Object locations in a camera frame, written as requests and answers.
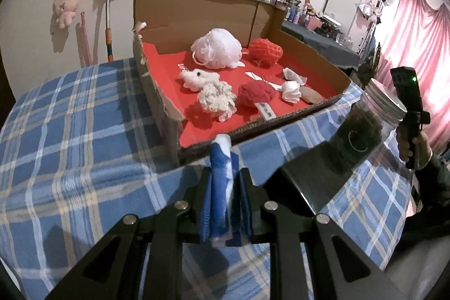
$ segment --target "person's arm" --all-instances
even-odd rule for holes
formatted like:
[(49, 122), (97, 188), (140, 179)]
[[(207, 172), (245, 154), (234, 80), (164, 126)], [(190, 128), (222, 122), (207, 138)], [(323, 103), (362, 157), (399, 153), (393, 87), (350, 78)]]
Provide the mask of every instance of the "person's arm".
[(450, 172), (443, 159), (433, 154), (428, 164), (415, 173), (424, 207), (450, 205)]
[[(400, 159), (408, 161), (413, 155), (404, 131), (397, 129), (397, 143)], [(444, 161), (433, 154), (426, 135), (421, 132), (413, 139), (419, 147), (419, 167), (416, 177), (424, 208), (450, 206), (450, 172)]]

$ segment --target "table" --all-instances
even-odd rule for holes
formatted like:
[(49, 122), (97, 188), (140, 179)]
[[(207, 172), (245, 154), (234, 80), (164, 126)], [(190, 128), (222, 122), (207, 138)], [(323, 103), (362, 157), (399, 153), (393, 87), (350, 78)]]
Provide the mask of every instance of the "table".
[(311, 46), (330, 63), (341, 69), (358, 69), (360, 55), (344, 48), (333, 39), (312, 32), (305, 27), (284, 21), (281, 28), (284, 32)]
[[(359, 98), (351, 84), (332, 107), (233, 147), (262, 184), (325, 139)], [(133, 59), (84, 68), (17, 101), (0, 135), (0, 256), (30, 300), (42, 300), (123, 215), (152, 215), (183, 197), (208, 158), (179, 169), (162, 145)], [(380, 268), (410, 197), (393, 134), (323, 212)], [(184, 299), (268, 299), (269, 246), (185, 245)]]

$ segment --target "red paper lining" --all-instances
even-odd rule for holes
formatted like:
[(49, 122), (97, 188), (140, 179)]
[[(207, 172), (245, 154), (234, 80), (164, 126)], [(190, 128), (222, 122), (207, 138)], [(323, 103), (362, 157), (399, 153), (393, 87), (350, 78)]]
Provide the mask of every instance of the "red paper lining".
[[(283, 68), (286, 67), (303, 77), (307, 77), (307, 86), (316, 90), (325, 99), (334, 97), (337, 94), (330, 83), (287, 54), (283, 54), (283, 57), (277, 64), (267, 69), (258, 67), (253, 62), (245, 59), (246, 56), (244, 56), (241, 61), (245, 64), (245, 67), (210, 70), (195, 64), (190, 51), (159, 55), (156, 47), (146, 42), (143, 43), (143, 51), (154, 82), (186, 117), (186, 120), (183, 122), (184, 130), (179, 139), (182, 147), (189, 147), (201, 141), (213, 139), (217, 134), (233, 131), (259, 118), (260, 113), (256, 108), (237, 105), (238, 111), (230, 119), (224, 122), (211, 119), (211, 115), (203, 111), (200, 103), (197, 101), (198, 93), (191, 92), (183, 87), (183, 80), (179, 77), (181, 72), (179, 65), (181, 64), (189, 70), (203, 69), (219, 73), (220, 79), (230, 84), (233, 88), (233, 93), (236, 95), (238, 95), (239, 86), (251, 80), (245, 72), (253, 72), (268, 82), (281, 85), (285, 82)], [(278, 92), (278, 95), (271, 101), (270, 106), (277, 116), (282, 116), (304, 109), (309, 104), (300, 100), (300, 102), (292, 105), (283, 101), (281, 92)]]

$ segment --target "blue and white cloth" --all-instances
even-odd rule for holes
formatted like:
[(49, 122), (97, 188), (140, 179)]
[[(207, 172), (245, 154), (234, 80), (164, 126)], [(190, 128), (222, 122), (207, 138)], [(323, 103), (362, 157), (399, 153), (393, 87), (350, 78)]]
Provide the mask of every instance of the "blue and white cloth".
[(202, 207), (200, 233), (202, 242), (211, 240), (213, 246), (240, 242), (240, 200), (233, 189), (239, 177), (239, 157), (231, 152), (231, 138), (218, 134), (211, 143), (209, 156), (211, 173)]
[[(232, 148), (256, 184), (329, 139), (361, 90)], [(136, 64), (119, 60), (48, 82), (17, 101), (0, 135), (0, 256), (42, 300), (124, 214), (155, 214), (200, 177), (174, 170)], [(323, 209), (384, 268), (403, 228), (410, 172), (393, 134)], [(269, 246), (185, 245), (184, 299), (268, 299)]]

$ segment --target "bottle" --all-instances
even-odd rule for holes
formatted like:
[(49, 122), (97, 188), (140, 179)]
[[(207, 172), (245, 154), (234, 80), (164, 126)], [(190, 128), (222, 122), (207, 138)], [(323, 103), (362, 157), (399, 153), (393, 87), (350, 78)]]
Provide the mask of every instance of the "bottle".
[(304, 27), (308, 27), (308, 23), (309, 23), (309, 14), (307, 14), (307, 16), (305, 17), (305, 20), (303, 21), (303, 25)]
[(296, 14), (296, 9), (295, 9), (295, 8), (291, 9), (291, 14), (289, 15), (289, 18), (288, 18), (287, 20), (288, 20), (289, 22), (293, 22), (293, 21), (294, 21), (295, 14)]
[(291, 7), (287, 7), (286, 8), (286, 15), (284, 17), (285, 20), (289, 19), (289, 17), (291, 16), (291, 12), (292, 12)]
[(297, 12), (295, 13), (295, 17), (294, 17), (294, 24), (298, 24), (298, 20), (300, 20), (300, 10), (297, 8)]

